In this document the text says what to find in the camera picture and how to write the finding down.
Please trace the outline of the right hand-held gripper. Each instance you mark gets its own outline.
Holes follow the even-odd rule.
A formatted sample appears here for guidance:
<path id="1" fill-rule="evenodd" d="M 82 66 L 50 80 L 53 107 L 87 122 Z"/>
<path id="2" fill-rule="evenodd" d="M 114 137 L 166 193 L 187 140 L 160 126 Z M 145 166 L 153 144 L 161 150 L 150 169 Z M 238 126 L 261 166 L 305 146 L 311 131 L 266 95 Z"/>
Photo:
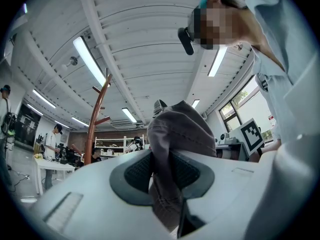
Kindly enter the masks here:
<path id="1" fill-rule="evenodd" d="M 245 146 L 247 155 L 250 157 L 264 143 L 261 131 L 252 118 L 239 128 L 240 138 Z"/>

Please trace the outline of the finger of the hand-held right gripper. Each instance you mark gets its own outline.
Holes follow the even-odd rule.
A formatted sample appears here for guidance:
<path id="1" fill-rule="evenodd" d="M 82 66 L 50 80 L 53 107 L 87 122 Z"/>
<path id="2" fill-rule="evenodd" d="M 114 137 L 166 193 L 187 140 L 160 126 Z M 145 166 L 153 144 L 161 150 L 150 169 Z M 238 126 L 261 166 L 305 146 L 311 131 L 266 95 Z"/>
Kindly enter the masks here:
<path id="1" fill-rule="evenodd" d="M 157 117 L 159 114 L 161 114 L 164 109 L 167 107 L 167 104 L 162 101 L 161 99 L 158 99 L 154 103 L 154 109 L 153 109 L 153 118 Z"/>

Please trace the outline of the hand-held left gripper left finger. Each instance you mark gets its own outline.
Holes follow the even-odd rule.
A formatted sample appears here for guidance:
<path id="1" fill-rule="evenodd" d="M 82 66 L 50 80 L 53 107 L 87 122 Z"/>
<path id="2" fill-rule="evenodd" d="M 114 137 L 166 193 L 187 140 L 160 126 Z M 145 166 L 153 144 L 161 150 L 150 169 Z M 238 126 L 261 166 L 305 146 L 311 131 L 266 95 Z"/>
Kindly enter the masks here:
<path id="1" fill-rule="evenodd" d="M 149 194 L 151 152 L 86 165 L 43 194 L 28 214 L 43 240 L 169 240 Z"/>

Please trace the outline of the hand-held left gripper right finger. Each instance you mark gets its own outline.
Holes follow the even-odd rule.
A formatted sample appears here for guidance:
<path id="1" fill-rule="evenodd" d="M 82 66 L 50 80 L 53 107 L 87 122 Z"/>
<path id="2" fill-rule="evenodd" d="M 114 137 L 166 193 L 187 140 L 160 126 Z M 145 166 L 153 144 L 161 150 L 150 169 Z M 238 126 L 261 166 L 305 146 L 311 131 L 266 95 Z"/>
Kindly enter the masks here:
<path id="1" fill-rule="evenodd" d="M 286 143 L 258 163 L 179 151 L 198 173 L 183 189 L 182 240 L 272 240 L 316 187 L 316 146 Z"/>

